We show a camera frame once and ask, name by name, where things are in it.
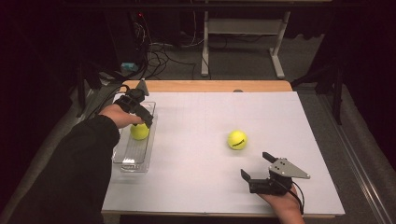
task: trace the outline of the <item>yellow tennis ball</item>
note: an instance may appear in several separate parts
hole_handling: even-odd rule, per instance
[[[232,149],[242,149],[245,147],[245,145],[248,142],[248,137],[247,135],[239,130],[232,131],[228,135],[228,146]]]
[[[131,125],[131,136],[134,140],[143,140],[149,136],[149,128],[146,124]]]

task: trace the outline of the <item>black jacket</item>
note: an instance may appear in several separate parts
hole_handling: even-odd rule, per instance
[[[84,120],[64,137],[14,210],[9,224],[103,223],[116,124],[105,116]]]

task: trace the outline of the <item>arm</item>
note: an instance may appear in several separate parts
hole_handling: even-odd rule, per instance
[[[142,122],[118,105],[110,105],[94,119],[73,127],[8,223],[103,223],[101,210],[119,128]]]
[[[259,194],[274,209],[275,214],[283,224],[304,224],[297,200],[289,193],[283,196]]]

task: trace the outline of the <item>table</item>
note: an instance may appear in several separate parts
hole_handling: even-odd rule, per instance
[[[221,0],[220,2],[331,2],[332,0]],[[285,74],[277,56],[280,45],[288,26],[290,11],[285,11],[283,18],[278,20],[241,20],[241,19],[209,19],[209,13],[205,12],[204,17],[204,47],[202,52],[201,75],[206,77],[209,75],[209,48],[208,37],[209,34],[245,34],[245,35],[276,35],[276,42],[273,48],[269,48],[271,60],[273,62],[276,76],[279,79],[284,79]]]
[[[253,178],[268,176],[263,151],[312,176],[294,179],[304,191],[306,217],[345,213],[288,82],[153,80],[147,85],[146,101],[156,102],[158,115],[149,170],[125,175],[113,167],[103,213],[271,217],[271,207],[248,192],[240,175],[244,169]],[[243,150],[226,144],[233,129],[247,133]]]

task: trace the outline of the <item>human hand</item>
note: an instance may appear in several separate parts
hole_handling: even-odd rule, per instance
[[[291,191],[297,194],[294,186],[291,187]],[[281,223],[305,223],[300,213],[300,205],[290,193],[286,193],[283,196],[275,196],[269,194],[258,195],[271,205],[271,207],[274,209],[275,214],[280,219]]]
[[[119,105],[108,105],[99,113],[99,115],[104,115],[112,119],[119,129],[130,124],[144,123],[140,117],[124,112]]]

